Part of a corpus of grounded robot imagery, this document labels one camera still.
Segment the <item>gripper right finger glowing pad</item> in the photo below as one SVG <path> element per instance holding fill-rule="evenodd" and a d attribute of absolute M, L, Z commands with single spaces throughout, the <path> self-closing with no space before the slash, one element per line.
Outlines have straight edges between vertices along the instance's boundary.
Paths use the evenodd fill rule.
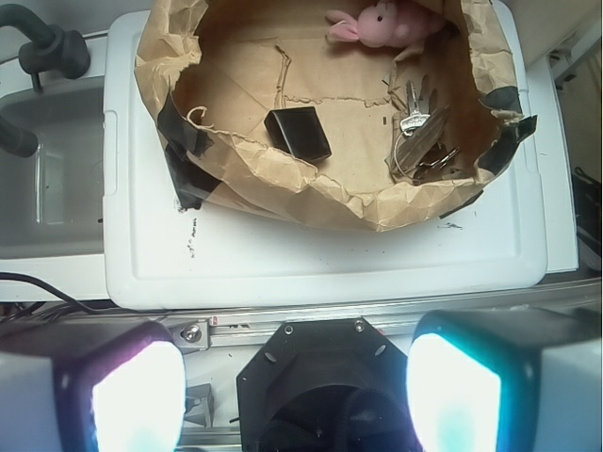
<path fill-rule="evenodd" d="M 602 314 L 429 312 L 416 325 L 405 387 L 427 451 L 599 451 Z"/>

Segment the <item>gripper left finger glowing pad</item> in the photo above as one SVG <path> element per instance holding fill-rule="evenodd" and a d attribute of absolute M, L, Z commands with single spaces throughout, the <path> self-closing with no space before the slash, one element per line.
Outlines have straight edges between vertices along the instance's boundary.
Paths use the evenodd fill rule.
<path fill-rule="evenodd" d="M 4 451 L 172 451 L 185 399 L 183 354 L 158 322 L 1 327 Z"/>

